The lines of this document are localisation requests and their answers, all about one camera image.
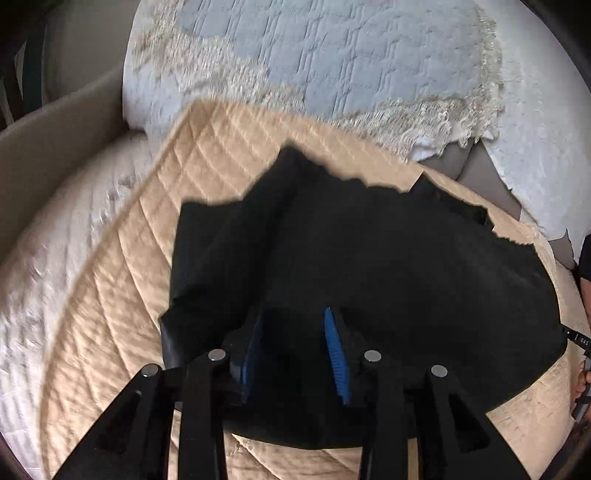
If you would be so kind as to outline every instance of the quilted fabric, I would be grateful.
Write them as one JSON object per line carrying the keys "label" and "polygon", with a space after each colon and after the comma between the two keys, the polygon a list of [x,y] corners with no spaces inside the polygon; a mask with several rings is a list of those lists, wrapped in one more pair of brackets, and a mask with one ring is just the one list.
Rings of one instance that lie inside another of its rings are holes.
{"label": "quilted fabric", "polygon": [[59,188],[1,267],[0,432],[35,480],[44,478],[37,414],[58,319],[104,225],[154,160],[145,134],[118,138]]}
{"label": "quilted fabric", "polygon": [[472,0],[142,0],[124,115],[164,138],[194,98],[237,100],[422,160],[497,136],[494,29]]}
{"label": "quilted fabric", "polygon": [[[533,227],[515,221],[443,175],[419,164],[403,163],[388,151],[338,129],[243,104],[197,100],[181,117],[154,171],[105,232],[72,289],[47,365],[40,406],[41,452],[48,476],[132,375],[147,362],[161,364],[157,319],[167,308],[182,202],[240,197],[286,140],[295,141],[342,177],[361,177],[369,184],[406,191],[425,171],[451,194],[486,206],[495,233],[534,244],[557,289],[563,323],[589,332],[574,281],[557,270],[548,243]],[[580,351],[569,345],[536,383],[489,412],[534,479],[540,477],[572,426],[571,387],[581,358]],[[177,417],[171,474],[176,471],[178,421]],[[353,478],[359,463],[358,449],[309,452],[229,434],[225,438],[231,479]],[[416,467],[416,456],[411,464]]]}
{"label": "quilted fabric", "polygon": [[304,92],[319,117],[386,100],[467,96],[480,83],[471,0],[186,0],[177,24],[226,37],[269,80]]}

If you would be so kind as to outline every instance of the black fabric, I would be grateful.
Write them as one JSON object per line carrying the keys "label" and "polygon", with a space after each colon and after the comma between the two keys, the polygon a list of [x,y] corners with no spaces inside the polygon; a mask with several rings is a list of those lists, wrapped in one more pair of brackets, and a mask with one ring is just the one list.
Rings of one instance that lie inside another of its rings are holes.
{"label": "black fabric", "polygon": [[585,238],[579,258],[579,276],[591,281],[591,235]]}
{"label": "black fabric", "polygon": [[498,238],[481,207],[421,178],[409,193],[337,179],[294,148],[243,201],[183,205],[161,318],[167,368],[219,347],[253,309],[265,369],[228,428],[304,448],[360,445],[363,415],[339,406],[323,312],[404,366],[453,369],[490,410],[531,385],[566,340],[556,292],[532,245]]}

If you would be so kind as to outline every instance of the wrinkled fabric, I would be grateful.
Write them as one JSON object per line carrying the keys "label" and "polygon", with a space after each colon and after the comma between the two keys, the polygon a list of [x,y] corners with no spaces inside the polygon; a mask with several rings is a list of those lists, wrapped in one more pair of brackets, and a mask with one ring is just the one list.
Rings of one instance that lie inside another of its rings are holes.
{"label": "wrinkled fabric", "polygon": [[[441,174],[404,164],[388,151],[329,126],[237,103],[198,100],[180,118],[149,178],[104,231],[59,318],[39,411],[48,476],[132,375],[146,363],[162,363],[158,317],[169,307],[181,205],[187,200],[218,204],[240,199],[288,140],[322,158],[340,177],[406,192],[426,172],[439,188],[485,206],[493,232],[534,246],[556,288],[562,322],[589,333],[574,282],[556,266],[548,243],[533,227]],[[538,381],[488,413],[532,478],[539,478],[571,429],[571,386],[581,359],[581,352],[569,345]],[[230,479],[357,476],[358,449],[309,452],[231,434],[225,442]]]}

